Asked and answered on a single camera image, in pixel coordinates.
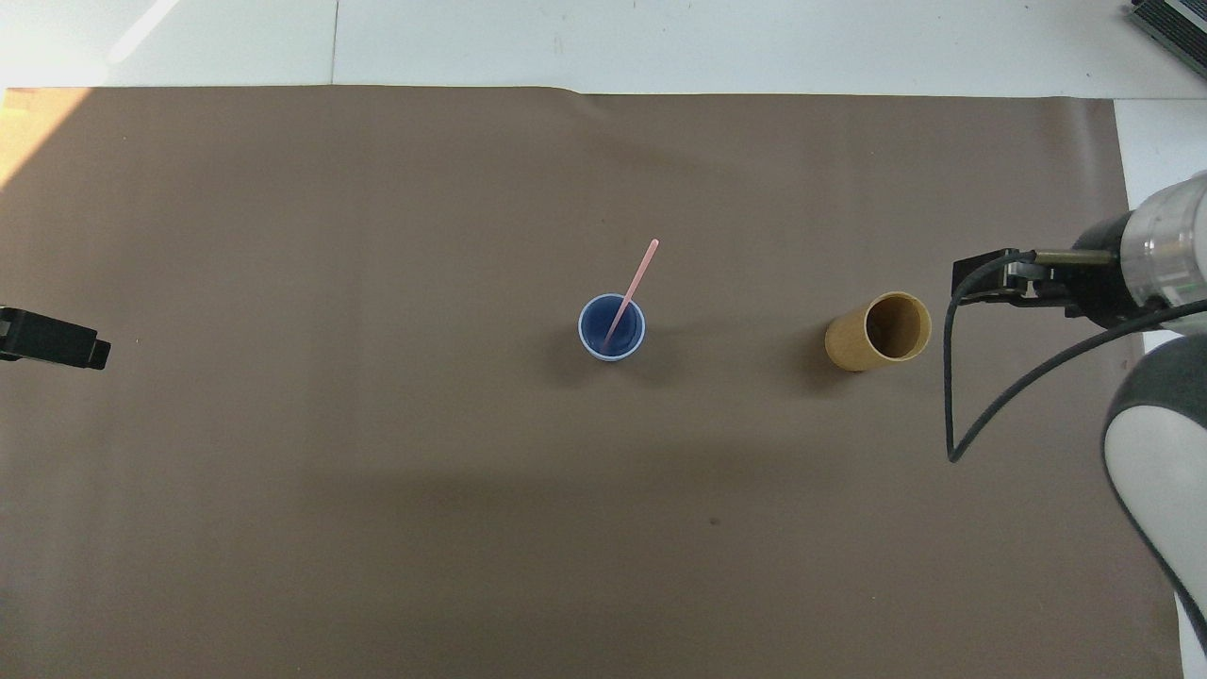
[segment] brown mat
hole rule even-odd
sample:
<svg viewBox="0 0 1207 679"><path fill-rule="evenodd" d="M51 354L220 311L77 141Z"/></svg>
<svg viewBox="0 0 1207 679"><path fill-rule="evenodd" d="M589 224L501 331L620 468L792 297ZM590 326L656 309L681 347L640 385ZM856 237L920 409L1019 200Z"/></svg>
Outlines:
<svg viewBox="0 0 1207 679"><path fill-rule="evenodd" d="M1110 497L1135 351L960 466L938 336L830 317L1126 209L1109 103L92 93L0 195L6 303L104 373L0 367L6 675L1174 677ZM575 318L623 291L646 345ZM968 308L957 418L1092 332Z"/></svg>

